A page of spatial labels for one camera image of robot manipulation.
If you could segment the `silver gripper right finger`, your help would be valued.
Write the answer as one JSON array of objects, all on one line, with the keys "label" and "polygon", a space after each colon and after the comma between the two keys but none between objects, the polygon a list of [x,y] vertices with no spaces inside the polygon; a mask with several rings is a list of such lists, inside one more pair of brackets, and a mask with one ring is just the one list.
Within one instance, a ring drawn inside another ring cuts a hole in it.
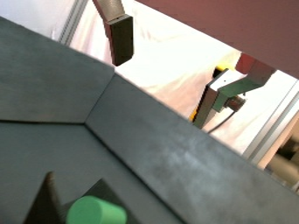
[{"label": "silver gripper right finger", "polygon": [[275,71],[269,64],[242,53],[235,69],[225,72],[206,85],[207,93],[194,125],[202,129],[225,108],[238,112],[246,103],[241,95],[262,88]]}]

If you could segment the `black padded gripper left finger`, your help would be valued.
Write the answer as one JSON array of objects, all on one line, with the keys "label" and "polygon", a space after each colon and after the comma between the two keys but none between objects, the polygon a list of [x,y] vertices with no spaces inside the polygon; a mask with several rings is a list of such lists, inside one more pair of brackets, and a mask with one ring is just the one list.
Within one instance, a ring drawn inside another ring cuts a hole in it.
[{"label": "black padded gripper left finger", "polygon": [[134,48],[134,18],[126,14],[122,0],[92,0],[103,19],[110,43],[111,59],[120,66],[132,59]]}]

